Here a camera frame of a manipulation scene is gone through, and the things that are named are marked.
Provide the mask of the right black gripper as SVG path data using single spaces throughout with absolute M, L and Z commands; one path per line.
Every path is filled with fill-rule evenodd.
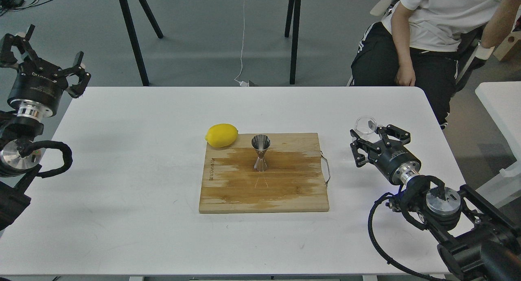
M 419 175 L 420 160 L 404 145 L 411 142 L 411 134 L 394 125 L 378 126 L 380 140 L 372 143 L 361 138 L 354 129 L 350 130 L 350 143 L 355 164 L 358 168 L 367 163 L 374 165 L 389 183 L 407 185 L 412 177 Z

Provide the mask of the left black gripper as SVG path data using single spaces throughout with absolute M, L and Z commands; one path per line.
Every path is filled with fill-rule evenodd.
M 91 75 L 82 65 L 83 51 L 79 51 L 70 68 L 61 70 L 61 77 L 78 77 L 78 83 L 66 88 L 66 79 L 54 77 L 52 73 L 41 73 L 43 61 L 32 49 L 29 40 L 33 34 L 35 25 L 30 25 L 24 36 L 5 34 L 1 39 L 0 66 L 2 68 L 19 69 L 18 75 L 7 99 L 8 105 L 17 110 L 23 101 L 33 101 L 43 105 L 44 116 L 54 116 L 58 110 L 60 99 L 66 91 L 73 99 L 82 96 L 88 86 Z M 21 66 L 15 57 L 12 47 L 18 49 L 23 59 L 29 58 L 33 66 Z

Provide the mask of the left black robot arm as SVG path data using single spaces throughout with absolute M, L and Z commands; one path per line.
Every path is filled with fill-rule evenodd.
M 63 93 L 77 99 L 91 78 L 78 52 L 73 66 L 62 69 L 41 57 L 24 34 L 6 34 L 1 39 L 1 67 L 17 71 L 7 99 L 11 112 L 1 112 L 0 175 L 21 176 L 14 187 L 1 183 L 0 228 L 10 226 L 31 203 L 25 194 L 35 177 L 48 178 L 66 172 L 73 162 L 71 148 L 54 140 L 35 141 L 42 135 L 42 119 L 56 115 Z

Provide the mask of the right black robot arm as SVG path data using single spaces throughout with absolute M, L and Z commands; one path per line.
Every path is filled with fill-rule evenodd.
M 456 191 L 435 176 L 420 174 L 420 160 L 405 147 L 411 140 L 409 132 L 387 125 L 376 127 L 375 133 L 380 140 L 372 143 L 351 130 L 350 147 L 357 167 L 370 163 L 399 186 L 396 194 L 385 193 L 376 200 L 368 217 L 370 240 L 387 263 L 435 280 L 398 263 L 378 244 L 373 216 L 383 202 L 416 228 L 430 231 L 441 259 L 459 280 L 519 281 L 520 227 L 470 186 Z

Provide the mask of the person's right hand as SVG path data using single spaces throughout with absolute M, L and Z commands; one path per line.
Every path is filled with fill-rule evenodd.
M 416 84 L 416 75 L 412 64 L 399 65 L 394 81 L 397 86 L 414 87 Z

